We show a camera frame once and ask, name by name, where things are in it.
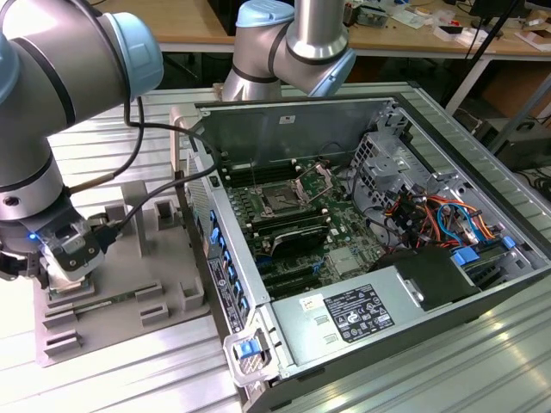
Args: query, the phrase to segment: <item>chip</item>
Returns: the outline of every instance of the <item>chip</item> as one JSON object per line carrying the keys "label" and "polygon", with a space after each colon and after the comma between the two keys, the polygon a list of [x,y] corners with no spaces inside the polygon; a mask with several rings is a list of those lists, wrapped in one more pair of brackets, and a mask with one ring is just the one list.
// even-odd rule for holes
{"label": "chip", "polygon": [[344,275],[360,268],[360,264],[350,248],[343,247],[329,252],[329,259],[339,275]]}
{"label": "chip", "polygon": [[263,201],[272,211],[297,208],[299,199],[293,189],[287,185],[280,187],[263,188]]}

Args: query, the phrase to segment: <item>power supply label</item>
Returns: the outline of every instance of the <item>power supply label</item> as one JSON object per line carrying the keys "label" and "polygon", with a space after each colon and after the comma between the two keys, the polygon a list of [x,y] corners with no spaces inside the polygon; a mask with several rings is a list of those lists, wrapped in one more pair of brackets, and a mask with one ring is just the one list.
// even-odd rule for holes
{"label": "power supply label", "polygon": [[371,284],[334,295],[324,302],[346,342],[355,342],[394,325]]}

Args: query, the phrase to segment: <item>robotic arm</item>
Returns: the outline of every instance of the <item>robotic arm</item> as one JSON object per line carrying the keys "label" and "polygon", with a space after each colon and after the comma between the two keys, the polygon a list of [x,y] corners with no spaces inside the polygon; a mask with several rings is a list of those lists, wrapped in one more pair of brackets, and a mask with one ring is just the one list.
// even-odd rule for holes
{"label": "robotic arm", "polygon": [[[50,275],[75,282],[102,263],[113,239],[73,208],[46,137],[121,105],[124,79],[70,3],[18,0],[6,11],[8,3],[0,7],[5,28],[29,10],[49,27],[11,40],[0,33],[0,274],[36,275],[41,253]],[[157,87],[163,57],[147,26],[128,13],[98,21],[126,66],[131,97]]]}
{"label": "robotic arm", "polygon": [[[242,6],[224,100],[281,97],[278,78],[310,96],[331,95],[340,87],[356,58],[342,24],[344,0],[296,3],[296,10],[275,0]],[[31,33],[8,40],[0,31],[0,278],[36,276],[42,287],[58,290],[81,282],[103,262],[119,227],[101,218],[92,225],[74,209],[46,138],[127,104],[163,77],[162,53],[140,19],[128,13],[99,16],[110,46],[100,41],[105,39],[90,10],[82,7],[89,6],[81,0],[0,0],[5,33],[16,32],[29,13],[39,16]],[[123,68],[114,62],[112,47]]]}
{"label": "robotic arm", "polygon": [[250,0],[239,9],[232,71],[222,100],[282,97],[280,80],[309,96],[333,95],[356,61],[344,0]]}

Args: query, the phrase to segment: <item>motherboard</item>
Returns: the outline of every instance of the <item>motherboard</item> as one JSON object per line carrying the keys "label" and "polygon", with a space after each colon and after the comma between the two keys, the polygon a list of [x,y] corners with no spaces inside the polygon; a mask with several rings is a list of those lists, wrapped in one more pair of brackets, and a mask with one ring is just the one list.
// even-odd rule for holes
{"label": "motherboard", "polygon": [[365,274],[385,252],[336,169],[327,161],[293,161],[234,170],[226,178],[233,211],[274,299]]}

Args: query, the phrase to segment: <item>desk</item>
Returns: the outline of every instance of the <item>desk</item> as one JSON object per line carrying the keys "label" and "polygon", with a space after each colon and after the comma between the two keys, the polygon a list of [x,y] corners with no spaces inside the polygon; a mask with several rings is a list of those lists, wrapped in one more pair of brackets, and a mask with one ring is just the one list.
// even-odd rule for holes
{"label": "desk", "polygon": [[[463,26],[469,26],[473,19],[442,0],[424,7],[452,9]],[[108,0],[98,9],[137,15],[151,28],[164,52],[233,52],[234,38],[226,35],[207,0]],[[450,113],[459,107],[492,60],[551,61],[551,52],[539,52],[518,39],[516,31],[505,28],[504,36],[488,47],[446,107]],[[464,59],[467,53],[459,43],[438,39],[432,28],[416,30],[392,19],[384,29],[358,25],[350,28],[350,46],[359,56]]]}

